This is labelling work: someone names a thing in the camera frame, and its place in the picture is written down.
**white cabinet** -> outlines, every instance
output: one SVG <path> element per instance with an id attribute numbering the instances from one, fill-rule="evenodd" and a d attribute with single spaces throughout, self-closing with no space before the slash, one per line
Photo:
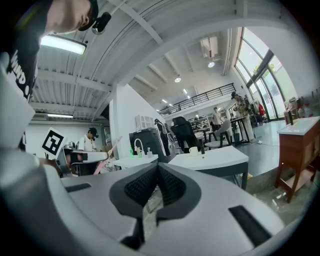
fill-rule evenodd
<path id="1" fill-rule="evenodd" d="M 155 121 L 152 117 L 144 116 L 144 115 L 137 115 L 135 118 L 135 127 L 136 130 L 143 130 L 146 128 L 154 128 Z"/>

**white sink countertop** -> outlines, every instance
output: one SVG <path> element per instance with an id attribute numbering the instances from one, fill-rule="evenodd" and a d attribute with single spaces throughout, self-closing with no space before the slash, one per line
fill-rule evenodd
<path id="1" fill-rule="evenodd" d="M 300 118 L 295 121 L 293 125 L 288 124 L 287 126 L 279 129 L 278 134 L 287 134 L 287 135 L 305 135 L 318 121 L 320 116 Z"/>
<path id="2" fill-rule="evenodd" d="M 120 166 L 121 168 L 131 168 L 135 166 L 140 166 L 144 164 L 149 164 L 158 159 L 158 155 L 154 154 L 153 157 L 148 158 L 147 155 L 143 158 L 139 158 L 137 155 L 134 157 L 125 157 L 117 161 L 112 162 L 115 166 Z"/>

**fluorescent light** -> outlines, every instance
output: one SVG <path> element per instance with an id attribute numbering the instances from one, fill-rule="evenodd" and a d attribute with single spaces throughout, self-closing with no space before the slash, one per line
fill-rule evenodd
<path id="1" fill-rule="evenodd" d="M 215 65 L 214 62 L 210 62 L 210 63 L 208 64 L 208 67 L 209 67 L 209 68 L 212 68 L 214 65 Z"/>
<path id="2" fill-rule="evenodd" d="M 48 114 L 48 117 L 50 117 L 50 118 L 74 118 L 73 115 L 69 115 L 69 114 Z"/>
<path id="3" fill-rule="evenodd" d="M 41 38 L 42 46 L 50 46 L 54 48 L 63 49 L 76 54 L 83 55 L 86 50 L 86 45 L 84 43 L 67 39 L 57 35 L 45 35 Z"/>

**faucet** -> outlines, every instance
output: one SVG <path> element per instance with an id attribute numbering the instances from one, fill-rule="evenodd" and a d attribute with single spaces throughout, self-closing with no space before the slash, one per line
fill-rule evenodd
<path id="1" fill-rule="evenodd" d="M 144 146 L 142 145 L 142 141 L 139 138 L 134 140 L 134 150 L 137 151 L 136 141 L 140 141 L 142 151 L 144 152 Z"/>

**air conditioner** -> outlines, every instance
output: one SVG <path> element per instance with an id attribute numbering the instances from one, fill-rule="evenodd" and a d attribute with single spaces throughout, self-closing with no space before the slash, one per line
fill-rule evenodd
<path id="1" fill-rule="evenodd" d="M 213 59 L 218 54 L 218 39 L 216 36 L 207 37 L 200 41 L 204 58 Z"/>
<path id="2" fill-rule="evenodd" d="M 48 120 L 48 116 L 46 113 L 35 113 L 32 120 L 46 121 L 46 120 Z"/>

